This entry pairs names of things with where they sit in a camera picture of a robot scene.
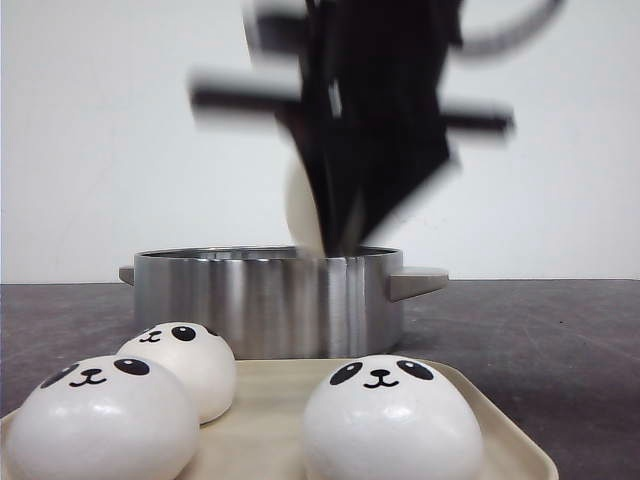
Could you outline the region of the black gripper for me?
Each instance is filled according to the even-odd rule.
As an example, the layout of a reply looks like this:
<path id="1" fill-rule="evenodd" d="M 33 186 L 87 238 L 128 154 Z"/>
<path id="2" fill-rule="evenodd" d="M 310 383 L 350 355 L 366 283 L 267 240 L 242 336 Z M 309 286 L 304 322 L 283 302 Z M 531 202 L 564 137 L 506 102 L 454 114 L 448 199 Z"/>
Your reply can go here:
<path id="1" fill-rule="evenodd" d="M 316 203 L 324 257 L 354 256 L 391 211 L 450 158 L 445 139 L 376 142 L 358 169 L 338 159 L 331 133 L 384 138 L 446 128 L 503 133 L 506 113 L 442 110 L 441 72 L 461 42 L 457 1 L 309 1 L 303 13 L 259 8 L 245 23 L 250 48 L 298 59 L 298 93 L 196 79 L 193 111 L 270 113 L 291 135 Z"/>

